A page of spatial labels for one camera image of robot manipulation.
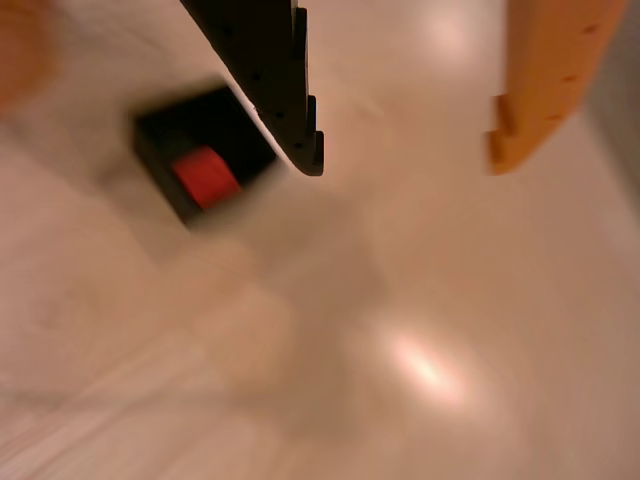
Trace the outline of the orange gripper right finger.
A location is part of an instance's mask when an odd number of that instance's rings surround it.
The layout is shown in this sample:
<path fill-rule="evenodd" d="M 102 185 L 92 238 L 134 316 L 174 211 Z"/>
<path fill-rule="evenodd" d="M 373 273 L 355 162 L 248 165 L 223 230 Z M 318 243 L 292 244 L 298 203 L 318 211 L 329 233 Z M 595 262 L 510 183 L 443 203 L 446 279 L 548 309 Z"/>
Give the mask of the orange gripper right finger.
<path fill-rule="evenodd" d="M 506 3 L 504 92 L 487 134 L 494 174 L 520 167 L 581 105 L 627 7 L 624 0 Z"/>

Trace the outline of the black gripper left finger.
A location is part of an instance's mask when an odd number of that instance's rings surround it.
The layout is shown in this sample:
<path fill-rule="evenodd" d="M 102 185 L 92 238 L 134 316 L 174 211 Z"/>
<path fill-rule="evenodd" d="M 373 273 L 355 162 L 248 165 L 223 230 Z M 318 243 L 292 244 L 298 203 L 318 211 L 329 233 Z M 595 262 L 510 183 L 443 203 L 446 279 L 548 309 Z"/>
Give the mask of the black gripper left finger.
<path fill-rule="evenodd" d="M 290 0 L 183 0 L 286 157 L 324 173 L 324 133 L 309 93 L 308 12 Z"/>

